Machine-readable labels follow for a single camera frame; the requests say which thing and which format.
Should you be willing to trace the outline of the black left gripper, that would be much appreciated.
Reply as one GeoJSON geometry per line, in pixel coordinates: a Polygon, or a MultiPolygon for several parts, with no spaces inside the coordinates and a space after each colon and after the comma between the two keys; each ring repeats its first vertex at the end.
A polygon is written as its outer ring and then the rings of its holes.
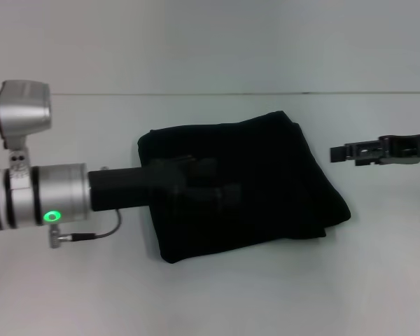
{"type": "MultiPolygon", "coordinates": [[[[144,167],[105,169],[87,174],[93,211],[148,206],[155,195],[182,189],[186,181],[216,179],[216,159],[193,156],[152,162],[144,167]]],[[[177,211],[223,212],[240,205],[239,184],[218,187],[189,187],[174,193],[177,211]]]]}

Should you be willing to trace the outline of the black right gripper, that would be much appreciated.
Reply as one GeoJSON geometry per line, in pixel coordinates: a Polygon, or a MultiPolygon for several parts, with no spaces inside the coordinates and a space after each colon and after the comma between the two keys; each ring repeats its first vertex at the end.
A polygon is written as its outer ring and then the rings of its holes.
{"type": "Polygon", "coordinates": [[[333,147],[330,149],[330,161],[332,163],[354,161],[355,165],[420,163],[420,134],[381,136],[379,140],[346,143],[343,146],[333,147]]]}

